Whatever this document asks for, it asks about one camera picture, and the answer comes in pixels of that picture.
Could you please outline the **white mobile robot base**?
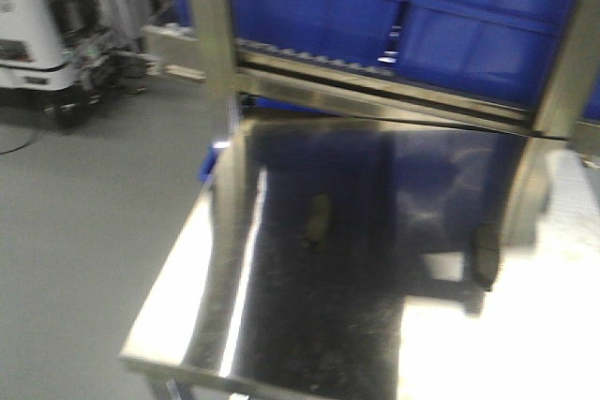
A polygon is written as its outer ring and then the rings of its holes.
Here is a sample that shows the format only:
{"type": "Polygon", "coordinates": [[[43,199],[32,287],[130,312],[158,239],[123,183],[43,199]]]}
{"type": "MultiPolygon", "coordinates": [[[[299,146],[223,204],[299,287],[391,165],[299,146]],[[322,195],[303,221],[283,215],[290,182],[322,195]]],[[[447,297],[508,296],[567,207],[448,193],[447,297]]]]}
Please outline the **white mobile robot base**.
{"type": "Polygon", "coordinates": [[[143,27],[167,0],[1,0],[1,87],[62,128],[126,80],[159,71],[143,27]]]}

